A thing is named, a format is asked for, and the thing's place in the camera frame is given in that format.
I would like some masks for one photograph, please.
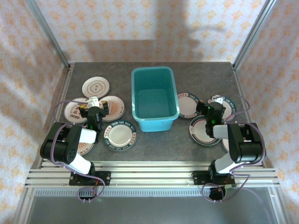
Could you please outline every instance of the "white plate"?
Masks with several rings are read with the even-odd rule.
[[[104,140],[107,146],[114,151],[124,151],[136,142],[134,125],[125,120],[111,123],[105,130]]]
[[[73,99],[73,100],[79,101],[79,102],[85,102],[88,99],[86,99],[86,98],[76,98],[76,99]],[[64,116],[70,123],[79,124],[79,123],[83,123],[83,122],[87,121],[87,118],[81,117],[79,107],[80,107],[80,104],[73,103],[73,102],[69,102],[65,106]]]
[[[198,116],[196,106],[199,98],[191,93],[183,92],[178,94],[179,116],[181,118],[194,118]]]
[[[211,103],[212,101],[214,101],[214,98],[216,97],[219,97],[219,95],[212,96],[212,99],[209,99],[207,102]],[[231,114],[237,112],[237,107],[231,99],[227,97],[221,98],[223,99],[222,105],[226,108],[222,119],[226,119],[230,116],[226,121],[231,121],[235,117],[234,115],[231,116]]]
[[[88,143],[79,143],[78,145],[78,151],[77,153],[79,155],[85,155],[86,153],[88,153],[93,147],[93,144],[88,144]]]
[[[110,90],[110,84],[107,79],[103,77],[92,77],[86,80],[82,86],[82,92],[86,97],[97,96],[101,98],[105,96]]]
[[[201,115],[194,118],[189,126],[189,132],[192,138],[199,144],[204,146],[213,146],[220,139],[212,139],[206,134],[206,117]]]
[[[116,96],[106,96],[103,97],[99,103],[102,107],[102,101],[105,100],[108,103],[109,114],[103,118],[103,121],[114,121],[119,119],[125,112],[125,104],[119,97]]]
[[[222,139],[221,141],[225,150],[229,152],[228,139]]]

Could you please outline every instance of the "stack of plates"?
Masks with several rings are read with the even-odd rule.
[[[79,155],[85,155],[86,153],[88,153],[93,147],[93,144],[88,144],[88,143],[79,143],[78,145],[78,150],[77,153]]]
[[[220,139],[210,138],[206,134],[206,117],[201,115],[194,118],[189,126],[189,132],[192,138],[204,146],[213,146],[220,142]]]
[[[86,98],[75,98],[74,101],[85,102]],[[81,104],[69,102],[64,109],[64,116],[70,123],[79,124],[87,121],[87,118],[81,117],[79,107]]]
[[[110,121],[115,121],[125,113],[125,104],[117,96],[106,96],[103,97],[99,103],[100,107],[102,107],[102,101],[105,100],[108,103],[108,108],[109,108],[109,114],[106,115],[106,117],[103,118],[103,121],[110,122]]]

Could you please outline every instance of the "floral wallpaper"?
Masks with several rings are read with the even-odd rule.
[[[294,223],[299,220],[299,4],[277,0],[238,71]]]
[[[69,63],[234,62],[266,0],[37,0]]]
[[[24,0],[0,1],[0,223],[11,223],[63,66]]]

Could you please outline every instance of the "teal plastic bin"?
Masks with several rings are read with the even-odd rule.
[[[161,132],[171,128],[179,116],[171,68],[147,67],[132,71],[132,113],[143,132]]]

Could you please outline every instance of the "purple cable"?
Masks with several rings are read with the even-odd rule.
[[[59,102],[59,103],[55,106],[55,108],[54,108],[54,110],[53,110],[53,117],[54,117],[55,122],[58,122],[58,120],[56,119],[56,109],[57,109],[57,107],[58,107],[60,104],[63,104],[63,103],[69,103],[69,102],[72,102],[72,103],[78,103],[78,104],[88,104],[88,103],[84,103],[84,102],[80,102],[80,101],[75,101],[75,100],[63,100],[63,101]]]
[[[82,200],[82,199],[80,198],[79,193],[80,193],[80,191],[83,190],[83,189],[89,189],[89,190],[91,190],[91,191],[96,195],[96,196],[93,197],[92,199],[88,199],[89,202],[92,202],[94,199],[96,199],[97,197],[99,197],[99,196],[102,194],[102,192],[104,191],[104,189],[105,189],[105,182],[104,182],[101,178],[99,178],[99,177],[97,177],[97,176],[90,176],[90,175],[82,174],[82,173],[77,172],[76,170],[70,168],[68,165],[66,165],[66,164],[64,164],[64,163],[57,163],[57,162],[54,161],[54,147],[55,147],[56,141],[57,141],[57,139],[58,139],[58,135],[60,134],[61,130],[62,130],[64,127],[68,126],[68,125],[73,126],[73,124],[64,124],[64,125],[61,125],[61,127],[57,130],[57,132],[56,132],[56,134],[55,134],[55,137],[54,137],[54,139],[53,139],[52,146],[51,146],[51,152],[50,152],[51,162],[52,162],[54,165],[56,165],[56,166],[63,166],[64,168],[66,168],[67,170],[73,172],[74,174],[77,173],[77,174],[79,174],[79,175],[81,175],[81,176],[88,177],[88,178],[93,178],[93,179],[96,179],[96,180],[101,181],[102,184],[103,184],[103,189],[102,189],[102,191],[101,191],[98,195],[96,194],[96,191],[95,191],[94,189],[90,188],[90,187],[84,187],[84,188],[81,188],[81,189],[79,189],[78,192],[77,192],[77,198],[78,198],[80,201],[85,202],[85,199]]]
[[[248,179],[250,178],[250,175],[249,175],[249,174],[235,174],[234,171],[235,171],[236,169],[240,168],[240,167],[245,167],[245,166],[251,166],[251,165],[258,164],[258,163],[260,163],[261,161],[263,161],[263,159],[265,158],[265,155],[266,155],[265,142],[264,142],[262,133],[259,131],[259,129],[258,129],[257,127],[255,127],[255,126],[254,126],[253,124],[251,124],[251,123],[245,123],[245,122],[242,122],[242,123],[239,123],[239,124],[249,125],[249,126],[251,126],[251,127],[258,133],[258,135],[259,135],[260,138],[261,138],[261,142],[262,142],[262,150],[263,150],[263,151],[262,151],[262,156],[261,156],[261,158],[260,158],[258,161],[256,161],[256,162],[253,162],[253,163],[243,163],[243,164],[240,164],[240,165],[238,165],[238,166],[232,168],[232,169],[229,171],[229,173],[230,173],[231,175],[233,175],[233,176],[246,176],[247,178],[246,178],[246,180],[244,181],[244,183],[239,187],[239,189],[238,189],[238,190],[237,190],[231,197],[229,197],[229,198],[227,198],[227,199],[216,201],[216,200],[212,200],[212,199],[210,199],[209,197],[206,197],[206,196],[204,195],[204,188],[205,188],[206,186],[208,186],[208,185],[211,185],[211,183],[206,183],[206,184],[202,187],[202,189],[201,189],[201,194],[202,194],[202,196],[204,197],[204,199],[206,199],[206,200],[209,201],[209,202],[213,202],[213,203],[215,203],[215,202],[223,202],[223,201],[228,201],[228,200],[232,199],[236,194],[239,193],[239,191],[243,188],[243,186],[246,184],[246,182],[247,182]]]
[[[237,95],[237,94],[228,94],[227,96],[235,96],[235,97],[240,97],[242,98],[246,104],[247,104],[247,109],[246,110],[243,110],[243,111],[239,111],[239,112],[236,112],[236,113],[232,113],[231,115],[229,115],[227,118],[225,118],[225,120],[227,120],[229,117],[231,117],[232,115],[237,115],[237,114],[240,114],[240,113],[244,113],[246,111],[248,111],[250,109],[250,104],[248,102],[247,99],[245,99],[243,96],[240,96],[240,95]]]

